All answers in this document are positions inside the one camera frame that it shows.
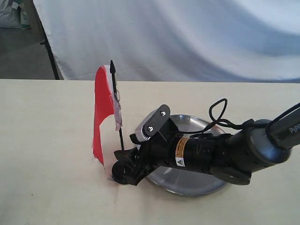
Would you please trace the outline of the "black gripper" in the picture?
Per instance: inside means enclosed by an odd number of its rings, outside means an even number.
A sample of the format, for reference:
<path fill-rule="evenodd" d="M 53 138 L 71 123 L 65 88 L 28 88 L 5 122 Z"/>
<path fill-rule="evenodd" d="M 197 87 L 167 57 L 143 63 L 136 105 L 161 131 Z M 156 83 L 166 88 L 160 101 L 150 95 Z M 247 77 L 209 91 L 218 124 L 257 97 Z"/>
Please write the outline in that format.
<path fill-rule="evenodd" d="M 214 136 L 211 133 L 183 137 L 178 133 L 164 135 L 157 132 L 139 148 L 117 150 L 118 161 L 129 167 L 126 181 L 137 186 L 140 181 L 161 166 L 213 174 L 227 166 L 227 148 L 230 134 Z"/>

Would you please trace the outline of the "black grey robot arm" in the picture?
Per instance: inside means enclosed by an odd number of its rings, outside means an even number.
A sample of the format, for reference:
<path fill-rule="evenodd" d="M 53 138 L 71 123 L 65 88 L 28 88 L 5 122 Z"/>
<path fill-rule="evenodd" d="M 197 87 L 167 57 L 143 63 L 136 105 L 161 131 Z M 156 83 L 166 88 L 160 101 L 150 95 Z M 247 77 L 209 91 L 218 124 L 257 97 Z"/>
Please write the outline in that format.
<path fill-rule="evenodd" d="M 254 172 L 287 161 L 300 143 L 299 105 L 273 120 L 242 124 L 219 115 L 197 131 L 180 130 L 170 112 L 164 104 L 152 111 L 130 135 L 135 147 L 114 152 L 112 177 L 117 183 L 137 185 L 165 166 L 248 185 Z"/>

